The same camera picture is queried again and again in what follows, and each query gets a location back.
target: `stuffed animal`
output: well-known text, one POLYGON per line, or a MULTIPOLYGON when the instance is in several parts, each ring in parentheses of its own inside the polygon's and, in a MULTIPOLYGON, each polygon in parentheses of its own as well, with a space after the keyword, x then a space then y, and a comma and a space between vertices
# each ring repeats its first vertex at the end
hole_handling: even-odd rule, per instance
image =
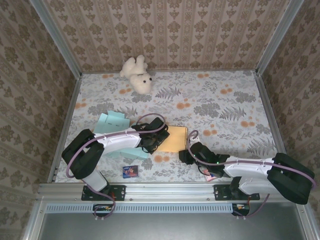
POLYGON ((134 57, 130 57, 124 63, 120 76, 129 79, 138 94, 148 94, 151 91, 152 78, 146 71, 147 67, 143 55, 139 55, 136 60, 134 57))

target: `patterned wallpaper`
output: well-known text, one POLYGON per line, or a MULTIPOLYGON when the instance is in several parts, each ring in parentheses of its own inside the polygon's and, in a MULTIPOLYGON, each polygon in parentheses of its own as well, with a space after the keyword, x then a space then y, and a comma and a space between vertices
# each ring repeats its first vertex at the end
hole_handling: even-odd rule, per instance
POLYGON ((47 181, 75 79, 28 0, 0 0, 0 239, 47 181))
POLYGON ((289 0, 45 0, 82 72, 254 69, 289 0))
MULTIPOLYGON (((320 184, 320 1, 305 0, 263 73, 287 153, 320 184)), ((311 204, 320 225, 320 189, 311 204)))

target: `teddy bear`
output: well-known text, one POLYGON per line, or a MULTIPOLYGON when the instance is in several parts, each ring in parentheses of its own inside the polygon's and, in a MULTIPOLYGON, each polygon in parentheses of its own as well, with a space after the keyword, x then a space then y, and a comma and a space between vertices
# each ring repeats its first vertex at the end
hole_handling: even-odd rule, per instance
POLYGON ((147 67, 148 64, 143 55, 139 55, 136 60, 134 57, 130 57, 123 64, 120 76, 129 79, 138 94, 148 94, 151 91, 152 78, 147 73, 147 67))

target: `floral tablecloth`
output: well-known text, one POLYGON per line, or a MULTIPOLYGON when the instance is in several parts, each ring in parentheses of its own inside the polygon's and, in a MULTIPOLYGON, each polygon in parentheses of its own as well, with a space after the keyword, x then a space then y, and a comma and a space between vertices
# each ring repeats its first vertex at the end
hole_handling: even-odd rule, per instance
MULTIPOLYGON (((252 71, 157 72, 152 92, 137 94, 119 74, 84 74, 65 146, 83 129, 93 129, 101 113, 121 112, 134 123, 140 116, 159 113, 170 126, 199 131, 203 144, 215 153, 244 158, 276 155, 264 107, 252 71)), ((144 121, 151 122, 152 116, 144 121)), ((56 182, 66 176, 61 160, 56 182)), ((193 165, 178 153, 155 152, 145 160, 102 156, 97 169, 109 182, 204 182, 193 165), (123 167, 138 165, 139 177, 123 179, 123 167)))

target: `yellow envelope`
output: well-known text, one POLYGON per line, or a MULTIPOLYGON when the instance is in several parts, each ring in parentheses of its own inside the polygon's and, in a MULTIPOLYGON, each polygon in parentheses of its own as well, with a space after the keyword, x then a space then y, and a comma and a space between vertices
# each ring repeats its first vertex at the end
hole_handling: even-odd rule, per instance
POLYGON ((169 137, 161 143, 156 152, 178 153, 186 149, 187 128, 185 126, 168 126, 169 137))

